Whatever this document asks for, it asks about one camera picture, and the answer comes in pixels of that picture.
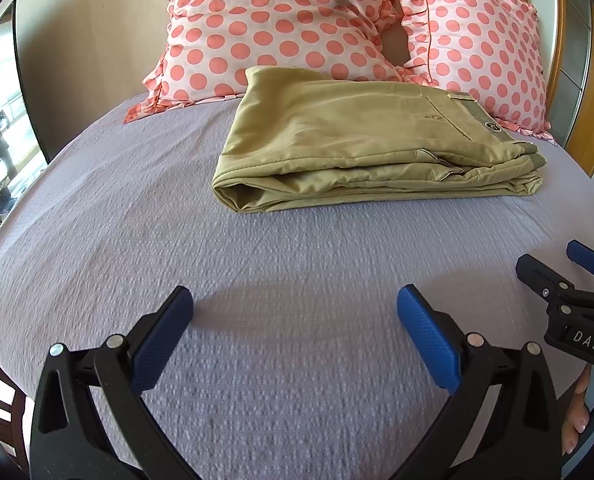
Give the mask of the person's right hand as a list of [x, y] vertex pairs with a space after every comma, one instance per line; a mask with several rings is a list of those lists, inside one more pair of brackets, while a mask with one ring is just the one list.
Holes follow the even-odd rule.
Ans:
[[562, 422], [562, 452], [564, 454], [574, 452], [579, 437], [584, 433], [590, 420], [590, 412], [585, 405], [585, 393], [590, 383], [591, 368], [591, 364], [585, 365], [572, 389], [572, 397]]

